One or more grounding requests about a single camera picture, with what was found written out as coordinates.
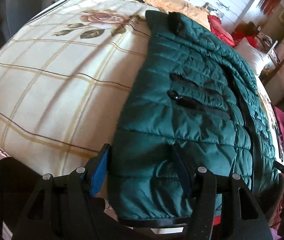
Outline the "floral cream bed quilt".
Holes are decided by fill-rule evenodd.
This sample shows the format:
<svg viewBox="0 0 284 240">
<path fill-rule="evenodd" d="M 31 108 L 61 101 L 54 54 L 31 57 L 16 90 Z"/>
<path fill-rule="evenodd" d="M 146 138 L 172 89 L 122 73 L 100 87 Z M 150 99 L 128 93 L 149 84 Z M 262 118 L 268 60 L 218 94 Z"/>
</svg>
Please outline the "floral cream bed quilt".
<svg viewBox="0 0 284 240">
<path fill-rule="evenodd" d="M 215 174 L 252 173 L 247 139 L 219 131 L 193 135 L 191 114 L 157 90 L 125 102 L 147 55 L 156 49 L 164 68 L 151 73 L 156 88 L 178 88 L 171 72 L 228 95 L 226 79 L 206 54 L 188 56 L 151 44 L 145 13 L 150 4 L 127 0 L 63 0 L 25 24 L 0 50 L 0 157 L 13 157 L 39 174 L 70 173 L 94 157 L 114 133 L 128 135 L 136 151 L 120 153 L 123 178 L 172 179 L 173 166 L 156 143 L 180 139 L 200 145 Z"/>
</svg>

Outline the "framed photo on headboard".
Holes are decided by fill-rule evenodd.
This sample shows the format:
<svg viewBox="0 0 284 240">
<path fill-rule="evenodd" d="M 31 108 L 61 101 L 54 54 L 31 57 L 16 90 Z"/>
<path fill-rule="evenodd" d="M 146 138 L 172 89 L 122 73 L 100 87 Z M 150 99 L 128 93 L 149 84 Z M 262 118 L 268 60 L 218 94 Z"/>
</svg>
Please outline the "framed photo on headboard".
<svg viewBox="0 0 284 240">
<path fill-rule="evenodd" d="M 219 10 L 217 7 L 211 5 L 210 3 L 208 3 L 208 2 L 205 3 L 203 5 L 203 8 L 207 9 L 209 11 L 209 15 L 216 16 L 220 20 L 223 19 L 224 13 L 221 10 Z"/>
</svg>

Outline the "beige ruffled pillow cover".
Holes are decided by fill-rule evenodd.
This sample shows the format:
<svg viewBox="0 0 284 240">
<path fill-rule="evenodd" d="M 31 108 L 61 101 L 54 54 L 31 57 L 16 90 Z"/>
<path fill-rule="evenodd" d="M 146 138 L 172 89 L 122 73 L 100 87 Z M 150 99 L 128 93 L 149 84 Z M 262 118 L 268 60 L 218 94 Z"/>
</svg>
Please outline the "beige ruffled pillow cover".
<svg viewBox="0 0 284 240">
<path fill-rule="evenodd" d="M 211 31 L 209 11 L 184 0 L 143 0 L 146 4 L 166 12 L 180 12 Z"/>
</svg>

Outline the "grey refrigerator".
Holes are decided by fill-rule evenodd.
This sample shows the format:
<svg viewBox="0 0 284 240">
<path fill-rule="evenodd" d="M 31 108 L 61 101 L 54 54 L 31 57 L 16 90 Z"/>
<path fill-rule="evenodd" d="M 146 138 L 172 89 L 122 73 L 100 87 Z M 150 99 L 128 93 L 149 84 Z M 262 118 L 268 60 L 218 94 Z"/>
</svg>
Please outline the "grey refrigerator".
<svg viewBox="0 0 284 240">
<path fill-rule="evenodd" d="M 5 44 L 41 7 L 42 0 L 0 0 L 0 42 Z"/>
</svg>

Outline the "dark green puffer jacket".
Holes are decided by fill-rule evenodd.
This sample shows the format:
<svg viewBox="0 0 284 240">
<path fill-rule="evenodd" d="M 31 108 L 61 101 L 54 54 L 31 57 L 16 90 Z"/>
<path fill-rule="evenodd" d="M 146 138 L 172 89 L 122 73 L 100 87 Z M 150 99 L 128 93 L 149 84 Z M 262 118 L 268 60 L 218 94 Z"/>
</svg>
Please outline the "dark green puffer jacket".
<svg viewBox="0 0 284 240">
<path fill-rule="evenodd" d="M 239 174 L 254 196 L 278 183 L 275 148 L 249 64 L 180 13 L 148 10 L 147 57 L 112 142 L 108 197 L 120 221 L 185 220 L 186 199 L 170 155 L 179 144 L 220 176 Z"/>
</svg>

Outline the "red ruffled cushion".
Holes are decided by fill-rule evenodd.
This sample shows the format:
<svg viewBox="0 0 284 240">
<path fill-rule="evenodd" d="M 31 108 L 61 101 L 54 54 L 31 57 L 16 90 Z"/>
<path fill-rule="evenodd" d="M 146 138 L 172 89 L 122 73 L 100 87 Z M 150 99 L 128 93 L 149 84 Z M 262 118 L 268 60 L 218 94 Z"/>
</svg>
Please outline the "red ruffled cushion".
<svg viewBox="0 0 284 240">
<path fill-rule="evenodd" d="M 215 34 L 219 39 L 223 42 L 231 46 L 232 48 L 235 47 L 235 42 L 233 37 L 228 33 L 223 27 L 221 20 L 214 15 L 208 16 L 208 21 L 210 24 L 210 29 L 213 34 Z"/>
</svg>

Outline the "white satin pillow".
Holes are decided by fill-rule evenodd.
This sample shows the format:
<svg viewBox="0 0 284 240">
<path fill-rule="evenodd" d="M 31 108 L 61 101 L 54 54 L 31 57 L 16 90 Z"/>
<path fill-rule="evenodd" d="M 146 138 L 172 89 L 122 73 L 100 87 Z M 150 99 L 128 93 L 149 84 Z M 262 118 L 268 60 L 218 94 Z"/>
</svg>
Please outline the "white satin pillow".
<svg viewBox="0 0 284 240">
<path fill-rule="evenodd" d="M 256 76 L 260 76 L 269 64 L 269 55 L 251 46 L 246 38 L 243 38 L 234 49 L 247 61 Z"/>
</svg>

